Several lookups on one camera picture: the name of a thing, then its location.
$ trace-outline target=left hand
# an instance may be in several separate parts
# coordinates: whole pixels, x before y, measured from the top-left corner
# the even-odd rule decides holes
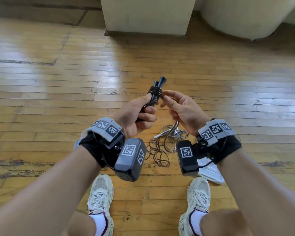
[[[140,132],[151,128],[153,122],[156,121],[156,107],[148,106],[144,113],[140,113],[141,108],[151,100],[151,97],[152,95],[149,93],[125,103],[112,117],[122,127],[126,139],[133,138]],[[138,116],[143,121],[136,122]]]

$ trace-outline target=shoelace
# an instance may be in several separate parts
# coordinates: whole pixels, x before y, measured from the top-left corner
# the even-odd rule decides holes
[[[87,206],[90,211],[101,209],[107,210],[108,195],[107,190],[95,191],[87,202]]]
[[[203,193],[200,190],[193,190],[193,201],[195,202],[196,207],[202,208],[206,211],[208,211],[209,208],[209,201],[208,201],[208,196],[207,194]]]

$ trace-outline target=sock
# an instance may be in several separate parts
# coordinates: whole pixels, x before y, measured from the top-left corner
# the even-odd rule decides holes
[[[200,210],[195,209],[189,217],[189,224],[192,229],[192,232],[195,235],[203,236],[200,229],[200,221],[203,216],[205,216],[208,213],[202,212]]]
[[[99,214],[89,215],[96,224],[96,234],[95,236],[102,236],[107,230],[107,218],[104,215],[104,212]]]

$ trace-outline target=forearm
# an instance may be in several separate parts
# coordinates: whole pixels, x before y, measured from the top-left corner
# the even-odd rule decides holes
[[[60,235],[100,169],[77,147],[0,208],[0,235]]]
[[[254,235],[295,235],[295,194],[242,149],[217,164]]]

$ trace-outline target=hand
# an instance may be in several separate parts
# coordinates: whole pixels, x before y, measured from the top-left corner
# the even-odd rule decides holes
[[[122,126],[122,131],[126,139],[133,138],[140,132],[152,127],[156,121],[156,107],[146,107],[144,113],[140,113],[143,105],[151,100],[152,95],[149,93],[146,96],[131,100],[125,103],[121,109],[112,117],[116,123]]]
[[[168,106],[173,120],[180,121],[191,135],[196,136],[198,130],[211,120],[189,96],[171,90],[164,90],[162,94],[164,100],[161,107]]]

